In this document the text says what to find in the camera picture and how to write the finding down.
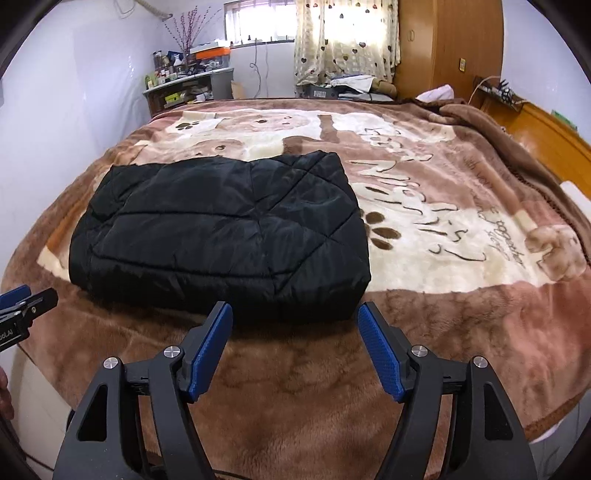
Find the orange box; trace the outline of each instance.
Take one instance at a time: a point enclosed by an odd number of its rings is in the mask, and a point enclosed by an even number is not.
[[[230,55],[230,47],[210,48],[209,50],[198,51],[195,54],[196,60],[210,59],[221,55]]]

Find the white wall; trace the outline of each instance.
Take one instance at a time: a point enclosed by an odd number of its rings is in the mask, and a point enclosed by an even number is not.
[[[139,5],[120,20],[112,0],[73,0],[41,20],[14,57],[0,106],[0,274],[64,188],[149,121],[141,92],[159,27]]]
[[[520,95],[577,125],[591,143],[591,84],[552,24],[527,0],[503,0],[502,76]]]
[[[234,67],[234,80],[244,87],[246,96],[253,98],[259,77],[250,64],[255,61],[255,47],[233,48],[230,66]],[[284,98],[294,96],[294,43],[273,43],[256,46],[256,65],[261,74],[258,98]]]
[[[185,13],[185,17],[187,16],[187,12],[193,10],[195,6],[198,7],[198,14],[203,15],[207,8],[209,7],[209,13],[206,19],[211,19],[211,21],[205,25],[197,39],[195,41],[195,45],[200,43],[207,43],[213,41],[217,38],[226,38],[226,31],[224,26],[224,9],[223,9],[223,0],[213,1],[213,2],[203,2],[200,0],[161,0],[163,2],[161,9],[166,11],[167,13],[172,13],[177,19],[178,28],[180,30],[180,16],[182,13]],[[174,29],[174,22],[171,18],[167,22],[168,27],[174,33],[176,30]],[[162,25],[161,26],[161,44],[158,47],[159,50],[162,50],[163,53],[166,51],[179,51],[178,44],[174,41],[168,30]]]

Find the blue gripper pad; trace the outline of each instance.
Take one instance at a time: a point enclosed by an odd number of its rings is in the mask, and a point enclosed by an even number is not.
[[[213,374],[232,333],[232,307],[227,303],[214,320],[199,353],[193,361],[188,394],[193,401],[204,394],[212,383]]]
[[[7,291],[0,295],[0,310],[14,307],[18,302],[31,296],[31,289],[26,285],[21,285],[14,290]]]
[[[366,305],[359,309],[357,324],[382,387],[394,400],[400,402],[404,397],[404,387],[400,381],[398,360]]]

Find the white tile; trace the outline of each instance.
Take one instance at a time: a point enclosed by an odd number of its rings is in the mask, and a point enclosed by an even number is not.
[[[544,460],[545,443],[537,442],[530,443],[531,454],[534,457],[535,470],[539,473],[541,471],[541,465]]]
[[[21,447],[53,467],[64,439],[70,407],[20,349],[14,353],[9,376],[15,409],[12,425]]]
[[[41,480],[51,480],[51,477],[53,477],[52,471],[49,471],[47,468],[38,465],[31,459],[27,459],[27,463]]]
[[[9,382],[12,376],[12,366],[14,365],[14,360],[18,353],[22,354],[17,345],[13,345],[9,349],[0,352],[0,367],[6,372]]]
[[[579,402],[579,424],[577,428],[577,438],[583,433],[587,423],[591,419],[591,390]]]

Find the wooden headboard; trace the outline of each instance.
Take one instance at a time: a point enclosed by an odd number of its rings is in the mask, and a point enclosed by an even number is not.
[[[533,103],[515,112],[487,98],[482,110],[561,181],[572,181],[591,199],[591,146],[574,130]]]

